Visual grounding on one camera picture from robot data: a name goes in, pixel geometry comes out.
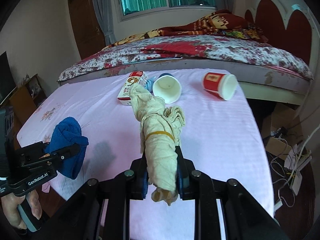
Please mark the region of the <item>left hand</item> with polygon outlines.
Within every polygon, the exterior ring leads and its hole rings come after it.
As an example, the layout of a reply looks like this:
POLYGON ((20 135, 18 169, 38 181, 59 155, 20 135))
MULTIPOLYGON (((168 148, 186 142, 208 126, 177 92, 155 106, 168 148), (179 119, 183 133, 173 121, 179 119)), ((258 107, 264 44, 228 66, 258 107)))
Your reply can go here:
POLYGON ((25 200, 25 198, 27 199, 31 207, 33 216, 39 220, 42 216, 42 207, 39 202, 39 195, 36 190, 29 192, 26 196, 23 197, 17 197, 13 193, 11 193, 1 198, 5 217, 13 227, 18 229, 27 228, 17 209, 18 205, 20 205, 25 200))

